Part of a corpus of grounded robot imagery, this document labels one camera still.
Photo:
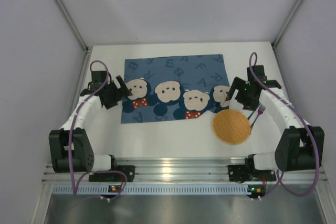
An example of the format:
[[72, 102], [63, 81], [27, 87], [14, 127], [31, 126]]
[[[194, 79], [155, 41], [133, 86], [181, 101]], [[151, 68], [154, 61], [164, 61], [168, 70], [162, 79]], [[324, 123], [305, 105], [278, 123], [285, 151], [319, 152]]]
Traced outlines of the round woven orange plate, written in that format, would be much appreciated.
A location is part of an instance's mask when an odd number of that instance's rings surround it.
[[245, 142], [251, 132], [247, 117], [233, 109], [218, 112], [214, 116], [212, 128], [218, 139], [230, 145]]

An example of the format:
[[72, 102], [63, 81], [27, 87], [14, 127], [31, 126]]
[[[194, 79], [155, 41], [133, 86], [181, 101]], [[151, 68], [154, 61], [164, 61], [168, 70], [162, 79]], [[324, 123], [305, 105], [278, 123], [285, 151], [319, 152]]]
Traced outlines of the blue cartoon placemat cloth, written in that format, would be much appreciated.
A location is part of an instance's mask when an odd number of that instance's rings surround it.
[[132, 94], [122, 103], [123, 124], [197, 119], [229, 107], [222, 54], [127, 59], [124, 78]]

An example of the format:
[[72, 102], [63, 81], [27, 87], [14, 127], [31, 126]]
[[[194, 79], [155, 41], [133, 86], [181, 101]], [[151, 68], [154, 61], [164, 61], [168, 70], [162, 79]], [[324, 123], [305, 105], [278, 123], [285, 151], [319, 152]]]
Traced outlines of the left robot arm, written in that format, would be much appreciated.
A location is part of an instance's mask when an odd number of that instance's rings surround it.
[[87, 134], [87, 129], [102, 108], [108, 110], [131, 95], [121, 76], [116, 77], [119, 87], [111, 76], [108, 79], [105, 77], [105, 73], [102, 77], [92, 77], [67, 122], [49, 133], [51, 162], [55, 172], [68, 173], [70, 165], [74, 172], [113, 170], [118, 167], [113, 155], [94, 153]]

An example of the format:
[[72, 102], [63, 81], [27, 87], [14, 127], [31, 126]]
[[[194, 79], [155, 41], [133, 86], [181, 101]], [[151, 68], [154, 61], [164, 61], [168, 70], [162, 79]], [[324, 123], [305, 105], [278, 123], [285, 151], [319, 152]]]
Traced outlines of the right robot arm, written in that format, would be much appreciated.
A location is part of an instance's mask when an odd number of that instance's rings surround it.
[[245, 81], [235, 77], [226, 97], [235, 99], [244, 109], [255, 111], [263, 105], [281, 133], [274, 151], [250, 154], [245, 163], [252, 170], [282, 172], [313, 170], [321, 166], [324, 131], [311, 126], [294, 112], [276, 80]]

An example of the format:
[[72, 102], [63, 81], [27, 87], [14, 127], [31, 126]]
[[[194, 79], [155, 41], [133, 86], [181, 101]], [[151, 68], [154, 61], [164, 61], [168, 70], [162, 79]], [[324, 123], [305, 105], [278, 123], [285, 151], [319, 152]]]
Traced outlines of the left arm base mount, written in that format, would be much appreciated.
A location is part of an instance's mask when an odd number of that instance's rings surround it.
[[[118, 165], [115, 169], [126, 175], [127, 182], [133, 182], [135, 177], [135, 166], [134, 165]], [[120, 173], [94, 173], [89, 176], [90, 182], [103, 183], [103, 182], [125, 182], [125, 177]]]

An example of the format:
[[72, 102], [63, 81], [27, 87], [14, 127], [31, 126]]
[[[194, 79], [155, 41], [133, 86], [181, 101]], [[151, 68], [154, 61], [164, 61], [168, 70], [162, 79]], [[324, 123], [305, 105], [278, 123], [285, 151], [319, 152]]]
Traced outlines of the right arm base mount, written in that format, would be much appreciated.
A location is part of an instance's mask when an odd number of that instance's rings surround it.
[[274, 182], [276, 175], [273, 170], [255, 170], [246, 165], [228, 165], [228, 175], [230, 182]]

